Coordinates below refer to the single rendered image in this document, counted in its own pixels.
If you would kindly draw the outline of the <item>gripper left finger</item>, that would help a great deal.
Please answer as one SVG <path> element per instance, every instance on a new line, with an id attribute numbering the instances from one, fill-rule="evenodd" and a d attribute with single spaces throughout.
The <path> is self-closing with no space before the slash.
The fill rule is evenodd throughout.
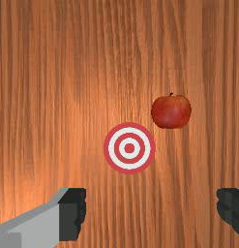
<path id="1" fill-rule="evenodd" d="M 86 190 L 63 188 L 43 205 L 0 225 L 0 248 L 55 248 L 78 239 L 86 215 Z"/>

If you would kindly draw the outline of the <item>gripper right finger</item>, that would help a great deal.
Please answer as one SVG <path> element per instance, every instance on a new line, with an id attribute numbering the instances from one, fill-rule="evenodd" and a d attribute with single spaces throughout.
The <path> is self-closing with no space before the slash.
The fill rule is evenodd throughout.
<path id="1" fill-rule="evenodd" d="M 239 234 L 239 188 L 218 189 L 217 198 L 220 217 Z"/>

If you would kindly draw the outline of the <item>red apple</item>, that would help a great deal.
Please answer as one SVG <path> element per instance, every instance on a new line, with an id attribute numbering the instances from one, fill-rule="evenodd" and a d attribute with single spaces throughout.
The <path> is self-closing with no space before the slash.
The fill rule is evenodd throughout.
<path id="1" fill-rule="evenodd" d="M 154 123 L 162 129 L 180 129 L 186 126 L 191 118 L 192 106 L 183 95 L 162 96 L 155 100 L 151 107 Z"/>

